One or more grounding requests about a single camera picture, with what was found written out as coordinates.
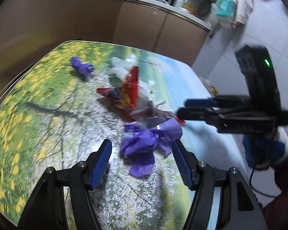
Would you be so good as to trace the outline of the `blue white gloved right hand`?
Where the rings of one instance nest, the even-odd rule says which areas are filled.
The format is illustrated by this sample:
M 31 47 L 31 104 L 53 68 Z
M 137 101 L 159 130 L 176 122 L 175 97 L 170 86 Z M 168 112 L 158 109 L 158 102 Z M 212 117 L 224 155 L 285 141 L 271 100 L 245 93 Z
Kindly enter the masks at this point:
M 247 165 L 254 170 L 266 170 L 288 159 L 288 134 L 279 127 L 273 137 L 244 135 L 242 144 Z

